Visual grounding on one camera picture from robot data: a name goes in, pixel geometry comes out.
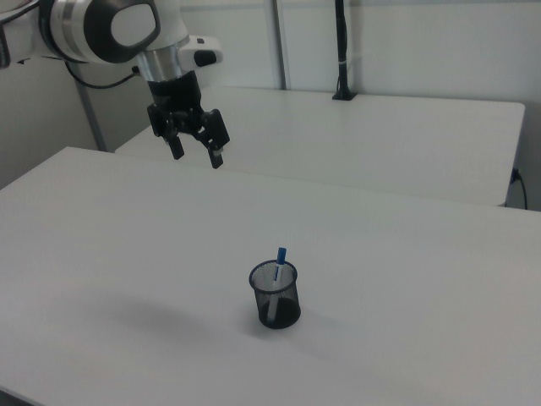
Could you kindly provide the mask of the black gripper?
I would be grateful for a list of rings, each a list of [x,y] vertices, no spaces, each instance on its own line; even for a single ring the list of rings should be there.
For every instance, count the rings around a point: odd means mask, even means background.
[[[148,83],[153,103],[147,107],[155,137],[169,146],[172,157],[184,155],[178,129],[196,129],[193,137],[207,150],[214,169],[223,164],[222,152],[230,141],[226,125],[219,110],[204,112],[200,105],[201,90],[194,71],[180,78]]]

